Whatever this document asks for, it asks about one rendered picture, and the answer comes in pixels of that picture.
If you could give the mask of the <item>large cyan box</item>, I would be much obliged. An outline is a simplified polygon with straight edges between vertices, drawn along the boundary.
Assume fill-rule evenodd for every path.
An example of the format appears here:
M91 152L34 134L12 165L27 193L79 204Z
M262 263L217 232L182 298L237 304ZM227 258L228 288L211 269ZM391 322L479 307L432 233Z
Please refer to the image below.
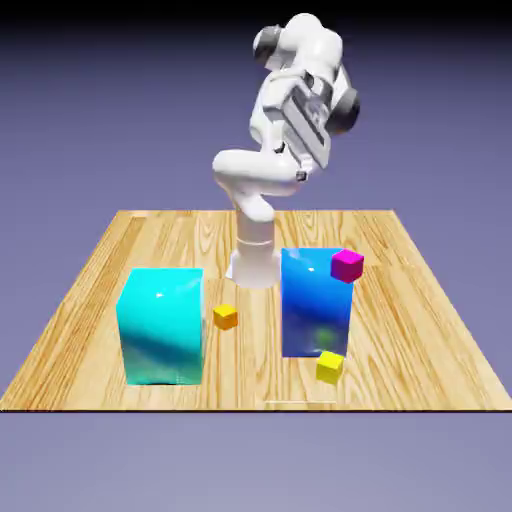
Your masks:
M134 268L116 304L126 383L198 385L204 358L201 268Z

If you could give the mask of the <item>small orange cube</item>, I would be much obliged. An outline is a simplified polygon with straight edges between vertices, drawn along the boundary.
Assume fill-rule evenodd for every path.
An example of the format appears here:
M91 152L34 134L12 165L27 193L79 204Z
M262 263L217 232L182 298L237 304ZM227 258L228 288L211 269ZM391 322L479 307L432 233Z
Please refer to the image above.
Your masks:
M216 327L229 330L238 325L238 311L230 304L221 304L213 309L213 319Z

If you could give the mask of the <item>small magenta cube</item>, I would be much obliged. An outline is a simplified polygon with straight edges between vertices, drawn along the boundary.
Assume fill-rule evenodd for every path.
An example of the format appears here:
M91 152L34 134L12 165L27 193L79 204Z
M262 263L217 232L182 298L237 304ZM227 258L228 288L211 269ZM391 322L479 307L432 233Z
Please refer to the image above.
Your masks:
M342 249L331 258L331 276L339 281L350 284L363 274L364 256L360 253Z

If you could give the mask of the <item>small yellow cube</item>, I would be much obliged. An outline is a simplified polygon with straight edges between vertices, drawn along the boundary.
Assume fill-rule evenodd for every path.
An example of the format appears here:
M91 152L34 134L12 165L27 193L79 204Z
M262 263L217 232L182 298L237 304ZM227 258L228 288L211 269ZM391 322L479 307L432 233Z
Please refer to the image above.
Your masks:
M316 363L316 379L336 385L343 370L345 357L341 354L323 351Z

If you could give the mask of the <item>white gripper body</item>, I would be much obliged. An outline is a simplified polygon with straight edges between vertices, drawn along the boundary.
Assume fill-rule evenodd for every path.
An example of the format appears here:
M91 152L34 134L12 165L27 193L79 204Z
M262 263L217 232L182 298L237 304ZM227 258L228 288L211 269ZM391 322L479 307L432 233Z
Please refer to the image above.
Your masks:
M325 128L329 110L322 98L306 85L296 84L283 101L281 112L304 152L325 169L329 162L331 139Z

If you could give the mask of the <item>large blue box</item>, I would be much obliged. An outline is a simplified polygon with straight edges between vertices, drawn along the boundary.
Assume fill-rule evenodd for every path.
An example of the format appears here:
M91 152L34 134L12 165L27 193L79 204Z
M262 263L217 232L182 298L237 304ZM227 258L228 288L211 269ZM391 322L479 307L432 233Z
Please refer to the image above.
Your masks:
M353 286L331 276L337 248L281 250L282 356L347 353Z

